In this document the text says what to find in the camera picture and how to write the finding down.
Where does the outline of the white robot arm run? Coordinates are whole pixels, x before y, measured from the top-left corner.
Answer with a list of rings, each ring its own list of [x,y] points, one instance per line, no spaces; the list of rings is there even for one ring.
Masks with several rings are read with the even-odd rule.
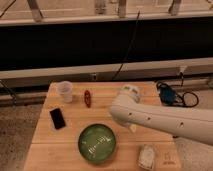
[[[109,107],[112,118],[213,146],[213,110],[146,105],[140,97],[137,86],[125,84]]]

